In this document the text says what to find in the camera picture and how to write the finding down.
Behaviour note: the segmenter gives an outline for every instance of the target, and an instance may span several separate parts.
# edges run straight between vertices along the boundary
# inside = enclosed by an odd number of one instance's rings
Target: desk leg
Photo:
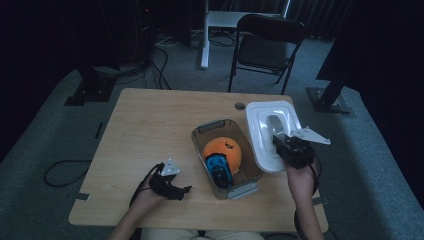
[[[203,37],[203,51],[202,51],[202,63],[200,67],[202,69],[208,68],[209,62],[209,1],[205,0],[205,19],[204,19],[204,37]]]

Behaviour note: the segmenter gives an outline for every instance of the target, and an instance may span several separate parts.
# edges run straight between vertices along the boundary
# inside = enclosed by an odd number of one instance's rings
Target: white tray
[[[289,137],[292,137],[293,130],[302,127],[293,105],[287,101],[252,102],[247,105],[246,117],[256,163],[263,171],[273,173],[285,168],[281,157],[275,153],[269,133],[267,120],[270,115],[278,116]]]

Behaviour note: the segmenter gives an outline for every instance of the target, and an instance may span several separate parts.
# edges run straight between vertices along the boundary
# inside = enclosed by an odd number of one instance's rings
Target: white desk
[[[285,2],[282,14],[264,14],[267,16],[282,16],[285,17],[287,14],[290,0]],[[209,0],[205,0],[205,19],[204,19],[204,40],[203,40],[203,51],[202,51],[202,63],[201,68],[207,69],[209,65],[209,27],[237,27],[237,22],[244,15],[250,12],[221,12],[221,11],[209,11]]]

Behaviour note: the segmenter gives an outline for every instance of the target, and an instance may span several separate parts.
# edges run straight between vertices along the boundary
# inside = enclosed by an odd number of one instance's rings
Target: clear plastic container
[[[242,151],[242,161],[239,171],[234,174],[233,185],[229,188],[220,188],[215,184],[207,170],[205,159],[202,158],[204,146],[212,139],[218,137],[234,139]],[[262,177],[263,171],[256,164],[252,147],[236,122],[226,119],[201,125],[193,130],[191,138],[217,199],[237,199],[257,190],[256,183]]]

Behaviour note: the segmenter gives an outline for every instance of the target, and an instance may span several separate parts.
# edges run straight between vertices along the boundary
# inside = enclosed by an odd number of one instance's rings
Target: chair backrest
[[[303,23],[282,17],[246,14],[237,23],[237,33],[249,32],[262,38],[300,44],[305,39]]]

